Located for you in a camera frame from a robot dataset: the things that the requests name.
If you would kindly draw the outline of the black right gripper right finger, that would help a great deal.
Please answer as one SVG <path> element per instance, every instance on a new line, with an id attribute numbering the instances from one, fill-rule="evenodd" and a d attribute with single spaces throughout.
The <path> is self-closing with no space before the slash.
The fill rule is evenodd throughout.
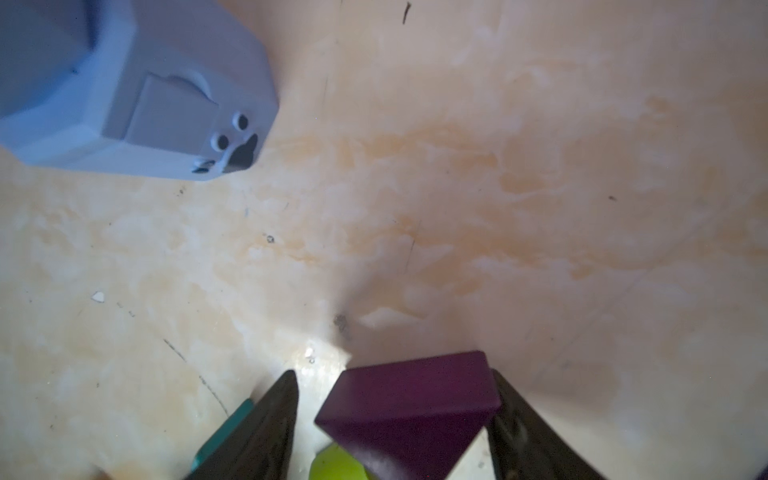
<path id="1" fill-rule="evenodd" d="M 497 370 L 501 406 L 487 425 L 497 479 L 601 479 Z"/>

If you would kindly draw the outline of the lime green cylinder block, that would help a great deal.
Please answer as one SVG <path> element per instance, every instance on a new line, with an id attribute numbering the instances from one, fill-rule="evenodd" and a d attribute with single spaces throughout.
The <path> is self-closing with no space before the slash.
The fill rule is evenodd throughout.
<path id="1" fill-rule="evenodd" d="M 311 463 L 309 480 L 371 480 L 368 470 L 337 443 L 321 450 Z"/>

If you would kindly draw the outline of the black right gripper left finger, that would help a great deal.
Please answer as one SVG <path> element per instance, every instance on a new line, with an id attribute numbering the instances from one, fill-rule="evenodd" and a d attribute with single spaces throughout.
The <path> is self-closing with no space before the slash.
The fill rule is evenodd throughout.
<path id="1" fill-rule="evenodd" d="M 189 479 L 286 479 L 299 403 L 296 373 L 285 371 Z"/>

